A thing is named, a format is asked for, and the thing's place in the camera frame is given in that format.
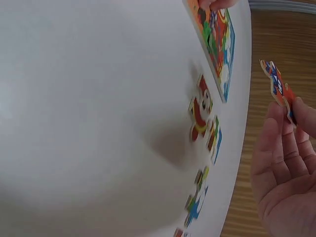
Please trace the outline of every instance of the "hand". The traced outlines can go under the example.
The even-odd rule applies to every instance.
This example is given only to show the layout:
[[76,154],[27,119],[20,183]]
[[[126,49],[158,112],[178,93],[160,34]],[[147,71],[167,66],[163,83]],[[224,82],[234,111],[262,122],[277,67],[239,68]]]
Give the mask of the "hand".
[[211,8],[213,11],[228,8],[237,3],[238,0],[199,0],[199,4],[202,8]]
[[269,105],[255,145],[251,185],[259,217],[274,237],[316,236],[316,110],[302,99],[293,104],[296,132],[286,109]]

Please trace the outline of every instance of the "white table surface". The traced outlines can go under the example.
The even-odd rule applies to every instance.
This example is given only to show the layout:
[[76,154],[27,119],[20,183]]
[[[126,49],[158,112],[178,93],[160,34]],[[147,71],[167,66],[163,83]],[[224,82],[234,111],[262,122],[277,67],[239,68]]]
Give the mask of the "white table surface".
[[0,232],[171,237],[207,154],[188,140],[204,72],[223,141],[192,237],[219,236],[242,149],[250,86],[247,0],[227,104],[180,0],[3,0]]

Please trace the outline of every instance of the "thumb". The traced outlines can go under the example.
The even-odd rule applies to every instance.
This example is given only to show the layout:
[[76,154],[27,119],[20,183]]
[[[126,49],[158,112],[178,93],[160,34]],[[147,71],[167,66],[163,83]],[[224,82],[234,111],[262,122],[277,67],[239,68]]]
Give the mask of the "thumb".
[[293,113],[297,124],[316,138],[316,110],[305,104],[300,97],[296,97],[293,102]]

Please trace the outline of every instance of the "fingers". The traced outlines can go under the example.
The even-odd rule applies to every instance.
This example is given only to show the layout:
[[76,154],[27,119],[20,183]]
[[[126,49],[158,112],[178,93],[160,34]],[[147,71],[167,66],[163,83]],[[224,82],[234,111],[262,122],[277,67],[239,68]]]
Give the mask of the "fingers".
[[309,135],[316,138],[316,110],[307,106],[300,97],[293,103],[297,124]]
[[199,5],[207,10],[211,8],[213,11],[233,6],[237,0],[199,0]]
[[255,200],[259,203],[277,182],[271,164],[273,150],[278,136],[278,123],[273,118],[267,118],[262,132],[255,145],[251,165],[251,185]]
[[290,171],[284,162],[283,158],[283,145],[282,145],[282,129],[284,121],[284,111],[277,102],[272,102],[269,105],[267,118],[273,118],[277,122],[277,139],[275,142],[275,148],[272,153],[272,171],[275,175],[276,183],[281,184],[291,179]]
[[309,174],[313,174],[316,170],[316,153],[309,140],[309,135],[298,126],[295,133],[295,139],[298,151],[309,171]]
[[284,161],[290,171],[292,178],[297,178],[309,173],[296,144],[294,127],[284,114],[282,144]]

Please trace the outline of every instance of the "wooden puzzle piece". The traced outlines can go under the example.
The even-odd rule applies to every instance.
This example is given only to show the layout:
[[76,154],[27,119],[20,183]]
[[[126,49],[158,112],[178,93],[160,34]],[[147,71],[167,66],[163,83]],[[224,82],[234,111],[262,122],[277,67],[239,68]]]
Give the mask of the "wooden puzzle piece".
[[187,228],[193,221],[193,219],[197,219],[208,190],[208,186],[206,185],[206,178],[208,176],[209,167],[206,166],[204,171],[199,170],[195,179],[195,184],[197,186],[197,190],[194,196],[190,195],[185,209],[188,212],[188,216],[184,222],[184,226]]
[[290,86],[283,82],[281,73],[273,61],[267,62],[265,60],[260,60],[260,65],[266,76],[270,78],[271,95],[279,105],[286,106],[287,118],[293,125],[296,125],[292,109],[293,101],[296,97],[295,94]]
[[189,114],[193,123],[190,139],[193,142],[197,140],[199,134],[202,137],[205,136],[209,125],[209,117],[213,108],[213,101],[203,75],[199,76],[197,87],[199,96],[193,97],[189,106]]
[[211,153],[211,159],[212,159],[214,165],[215,165],[216,160],[217,160],[217,156],[218,156],[218,152],[219,152],[219,148],[221,146],[221,143],[222,143],[222,130],[219,126],[218,117],[215,116],[215,118],[212,122],[212,125],[211,125],[209,137],[207,140],[207,149]]
[[182,229],[177,228],[173,237],[190,237],[191,234],[188,232],[183,231]]

